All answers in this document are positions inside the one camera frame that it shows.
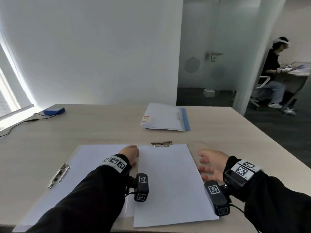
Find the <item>floor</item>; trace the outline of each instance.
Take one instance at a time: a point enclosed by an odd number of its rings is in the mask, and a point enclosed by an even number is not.
[[[215,97],[205,97],[203,88],[177,91],[181,106],[232,106],[232,98],[232,91],[217,92]],[[311,168],[311,113],[298,111],[297,116],[289,116],[265,105],[257,110],[249,105],[245,118]]]

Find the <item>white chair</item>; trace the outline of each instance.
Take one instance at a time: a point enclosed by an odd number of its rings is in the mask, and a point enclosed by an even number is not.
[[[258,89],[262,88],[262,87],[263,87],[264,85],[266,85],[266,84],[270,81],[270,79],[271,79],[271,77],[269,77],[269,76],[260,76],[259,78],[266,78],[266,80],[264,81],[263,84],[261,84],[260,86],[256,87],[255,91],[257,91]],[[249,102],[250,102],[251,104],[255,105],[255,106],[256,106],[256,109],[258,109],[258,108],[260,107],[259,104],[257,104],[257,102],[259,102],[259,101],[256,100],[256,99],[254,99],[254,98],[252,98],[252,97],[249,99]]]

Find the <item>person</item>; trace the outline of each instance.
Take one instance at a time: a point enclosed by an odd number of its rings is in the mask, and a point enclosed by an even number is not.
[[[221,151],[198,151],[202,179],[223,181],[223,173],[239,159]],[[137,146],[123,148],[118,157],[131,166]],[[47,211],[27,233],[110,232],[124,205],[125,177],[108,165],[91,171],[74,190]],[[262,233],[311,232],[311,197],[286,188],[280,180],[259,171],[233,196],[245,202],[244,214]]]
[[[262,76],[269,76],[270,81],[264,85],[261,89],[257,90],[255,95],[256,98],[262,98],[266,94],[265,89],[272,90],[272,100],[268,104],[271,108],[281,109],[282,105],[280,102],[283,100],[286,86],[283,83],[276,82],[275,74],[277,73],[288,73],[290,69],[280,69],[278,62],[279,54],[290,46],[289,40],[286,37],[280,37],[273,41],[273,46],[269,50],[266,62],[263,66]],[[259,84],[263,84],[266,78],[260,78]],[[285,113],[291,113],[289,108],[286,108]]]

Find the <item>light wood tabletop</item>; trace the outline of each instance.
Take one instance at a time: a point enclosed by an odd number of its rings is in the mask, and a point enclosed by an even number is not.
[[[0,138],[0,225],[17,225],[47,191],[56,170],[79,145],[86,144],[140,146],[173,141],[187,144],[196,163],[197,149],[217,149],[251,161],[270,176],[278,177],[286,187],[311,195],[311,169],[230,107],[186,106],[189,132],[142,128],[146,105],[56,107],[65,107],[66,113],[23,123]],[[234,198],[233,203],[243,207]],[[112,231],[255,232],[255,228],[241,212],[231,209],[231,214],[220,220],[160,227],[133,228],[132,217],[118,219]]]

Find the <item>white sneaker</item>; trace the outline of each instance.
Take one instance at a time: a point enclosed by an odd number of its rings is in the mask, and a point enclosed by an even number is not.
[[[276,109],[282,108],[282,105],[280,105],[279,103],[275,103],[275,104],[269,103],[268,106],[271,108],[276,108]]]
[[[284,113],[296,115],[296,112],[293,109],[290,109],[288,107],[286,107],[286,109],[284,110]]]

